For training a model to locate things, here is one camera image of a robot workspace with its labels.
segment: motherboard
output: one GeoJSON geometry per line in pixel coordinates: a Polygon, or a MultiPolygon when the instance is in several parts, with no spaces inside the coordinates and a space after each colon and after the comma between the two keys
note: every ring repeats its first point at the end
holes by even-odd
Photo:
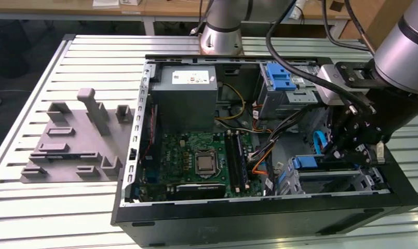
{"type": "Polygon", "coordinates": [[[249,179],[251,137],[243,133],[166,133],[159,168],[147,172],[156,183],[140,186],[147,200],[191,200],[262,195],[261,179],[249,179]]]}

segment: screw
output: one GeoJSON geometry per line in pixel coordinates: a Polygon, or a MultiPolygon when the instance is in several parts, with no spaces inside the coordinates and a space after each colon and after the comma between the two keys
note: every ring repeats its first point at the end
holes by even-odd
{"type": "Polygon", "coordinates": [[[341,154],[339,154],[339,152],[338,152],[338,151],[335,151],[335,152],[334,152],[334,157],[335,157],[337,159],[339,159],[339,158],[341,158],[341,154]]]}

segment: aluminum extrusion table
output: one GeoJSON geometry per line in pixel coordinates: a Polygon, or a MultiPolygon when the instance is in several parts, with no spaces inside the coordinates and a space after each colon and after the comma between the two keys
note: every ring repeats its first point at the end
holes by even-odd
{"type": "MultiPolygon", "coordinates": [[[[325,39],[275,39],[283,56],[367,61],[370,55],[335,47],[325,39]]],[[[246,55],[269,55],[262,38],[243,38],[246,55]]],[[[72,36],[56,50],[0,147],[0,248],[136,248],[110,225],[116,182],[22,184],[27,163],[48,116],[51,101],[71,109],[76,91],[96,89],[106,108],[136,96],[146,54],[198,54],[198,40],[170,36],[72,36]]],[[[418,192],[418,117],[401,128],[390,150],[418,192]]],[[[202,245],[198,248],[418,248],[418,208],[377,220],[346,235],[202,245]]]]}

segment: ram slot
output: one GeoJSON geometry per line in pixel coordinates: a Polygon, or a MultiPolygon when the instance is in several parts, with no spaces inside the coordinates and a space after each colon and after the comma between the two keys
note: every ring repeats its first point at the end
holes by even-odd
{"type": "Polygon", "coordinates": [[[230,188],[233,192],[241,191],[241,176],[238,174],[238,162],[237,162],[237,140],[233,138],[233,134],[225,134],[226,144],[226,157],[227,157],[227,168],[230,178],[230,188]]]}
{"type": "Polygon", "coordinates": [[[243,143],[242,143],[242,137],[239,134],[234,135],[237,138],[237,157],[238,157],[238,170],[239,170],[239,176],[241,176],[241,190],[245,191],[249,189],[249,177],[247,177],[247,163],[246,163],[246,155],[243,154],[243,143]]]}

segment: green circuit board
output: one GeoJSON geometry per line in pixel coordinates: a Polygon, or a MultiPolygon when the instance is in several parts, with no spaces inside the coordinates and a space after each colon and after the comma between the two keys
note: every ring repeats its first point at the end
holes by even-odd
{"type": "MultiPolygon", "coordinates": [[[[243,153],[253,150],[249,133],[241,135],[243,153]]],[[[229,163],[226,156],[223,133],[185,133],[165,134],[162,137],[161,167],[158,186],[169,184],[219,183],[226,185],[226,198],[253,197],[262,194],[259,180],[250,181],[250,189],[234,192],[230,188],[229,163]],[[217,171],[210,176],[201,176],[197,171],[197,156],[201,152],[215,152],[217,171]]],[[[156,196],[154,201],[165,201],[166,195],[154,195],[161,188],[148,184],[150,196],[156,196]]]]}

